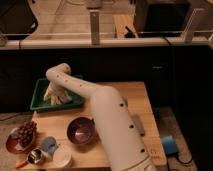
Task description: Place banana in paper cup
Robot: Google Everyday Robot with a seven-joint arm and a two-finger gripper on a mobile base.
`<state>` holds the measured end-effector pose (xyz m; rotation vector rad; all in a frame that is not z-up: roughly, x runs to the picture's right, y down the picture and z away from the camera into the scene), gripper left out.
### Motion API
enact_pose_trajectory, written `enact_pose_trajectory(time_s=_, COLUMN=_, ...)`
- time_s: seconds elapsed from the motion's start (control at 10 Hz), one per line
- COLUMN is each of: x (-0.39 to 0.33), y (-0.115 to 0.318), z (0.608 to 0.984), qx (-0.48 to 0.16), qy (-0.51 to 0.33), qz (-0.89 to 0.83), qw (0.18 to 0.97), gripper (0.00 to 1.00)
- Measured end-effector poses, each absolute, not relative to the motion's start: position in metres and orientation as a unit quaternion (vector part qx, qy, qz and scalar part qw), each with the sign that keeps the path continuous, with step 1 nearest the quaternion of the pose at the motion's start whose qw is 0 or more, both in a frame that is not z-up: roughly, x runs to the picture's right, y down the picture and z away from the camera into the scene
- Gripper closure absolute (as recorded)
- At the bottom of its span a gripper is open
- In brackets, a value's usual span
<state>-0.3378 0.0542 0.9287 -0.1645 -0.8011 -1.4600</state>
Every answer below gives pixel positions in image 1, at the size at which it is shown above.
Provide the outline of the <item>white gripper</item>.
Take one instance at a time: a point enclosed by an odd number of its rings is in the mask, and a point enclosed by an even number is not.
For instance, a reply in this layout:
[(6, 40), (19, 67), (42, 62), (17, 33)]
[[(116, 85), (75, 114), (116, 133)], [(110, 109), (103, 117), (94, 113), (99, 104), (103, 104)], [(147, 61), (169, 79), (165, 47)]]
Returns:
[(51, 95), (60, 96), (59, 99), (63, 104), (72, 101), (72, 97), (69, 96), (68, 94), (65, 94), (65, 89), (53, 82), (49, 83), (47, 91), (44, 94), (43, 100), (47, 101), (48, 99), (51, 98)]

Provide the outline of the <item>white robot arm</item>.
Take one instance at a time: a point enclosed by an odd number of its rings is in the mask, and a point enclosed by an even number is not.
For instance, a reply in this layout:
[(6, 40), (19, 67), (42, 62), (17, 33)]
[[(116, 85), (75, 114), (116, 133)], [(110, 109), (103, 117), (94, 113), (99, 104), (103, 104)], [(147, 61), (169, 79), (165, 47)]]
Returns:
[(157, 171), (120, 92), (70, 75), (62, 63), (46, 71), (51, 92), (64, 88), (89, 100), (90, 112), (112, 171)]

